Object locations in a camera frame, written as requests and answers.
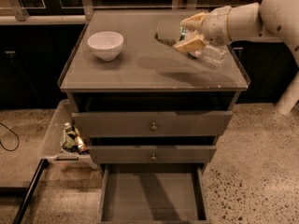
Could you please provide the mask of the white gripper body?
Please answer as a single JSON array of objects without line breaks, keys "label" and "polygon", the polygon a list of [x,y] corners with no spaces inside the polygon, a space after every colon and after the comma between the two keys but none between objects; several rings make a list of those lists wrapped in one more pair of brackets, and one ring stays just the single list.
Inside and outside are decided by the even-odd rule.
[{"label": "white gripper body", "polygon": [[202,34],[213,46],[231,43],[228,35],[228,16],[231,10],[230,6],[216,8],[203,21]]}]

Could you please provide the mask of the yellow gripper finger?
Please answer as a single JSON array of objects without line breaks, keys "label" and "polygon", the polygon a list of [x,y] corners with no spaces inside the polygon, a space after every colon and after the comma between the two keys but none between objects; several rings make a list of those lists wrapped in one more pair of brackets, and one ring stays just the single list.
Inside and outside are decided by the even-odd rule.
[{"label": "yellow gripper finger", "polygon": [[180,53],[188,53],[197,50],[202,50],[208,42],[202,35],[188,36],[186,39],[177,42],[173,48]]},{"label": "yellow gripper finger", "polygon": [[190,32],[198,32],[199,34],[203,33],[203,23],[206,20],[208,14],[201,12],[193,16],[190,16],[187,19],[184,19],[180,22],[180,25],[186,28]]}]

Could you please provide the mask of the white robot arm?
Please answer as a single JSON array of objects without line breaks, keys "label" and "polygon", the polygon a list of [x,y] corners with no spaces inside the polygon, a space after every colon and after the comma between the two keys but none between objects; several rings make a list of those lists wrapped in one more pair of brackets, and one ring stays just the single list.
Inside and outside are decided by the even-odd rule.
[{"label": "white robot arm", "polygon": [[197,13],[180,25],[192,34],[175,45],[181,53],[206,45],[229,45],[235,41],[282,42],[299,64],[299,0],[263,0],[239,7],[219,7]]}]

